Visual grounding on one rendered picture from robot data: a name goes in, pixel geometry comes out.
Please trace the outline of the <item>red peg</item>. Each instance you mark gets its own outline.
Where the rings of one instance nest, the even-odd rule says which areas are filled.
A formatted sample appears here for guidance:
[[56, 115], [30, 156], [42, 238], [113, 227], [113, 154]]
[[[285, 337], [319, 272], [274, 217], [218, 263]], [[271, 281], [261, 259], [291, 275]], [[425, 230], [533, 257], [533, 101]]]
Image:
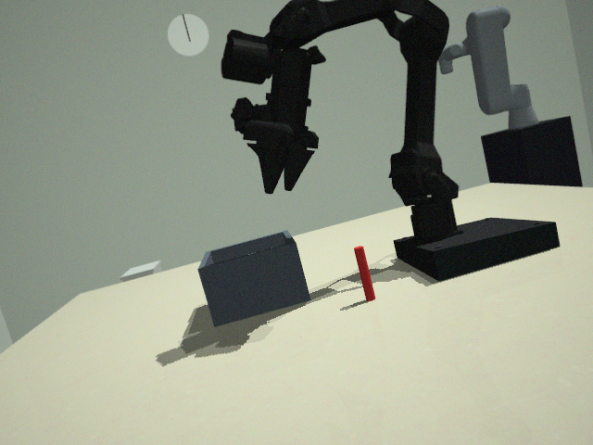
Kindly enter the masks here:
[[372, 286], [372, 279], [370, 276], [368, 263], [366, 260], [363, 246], [354, 248], [357, 263], [360, 270], [360, 278], [363, 285], [365, 297], [367, 301], [375, 300], [375, 295]]

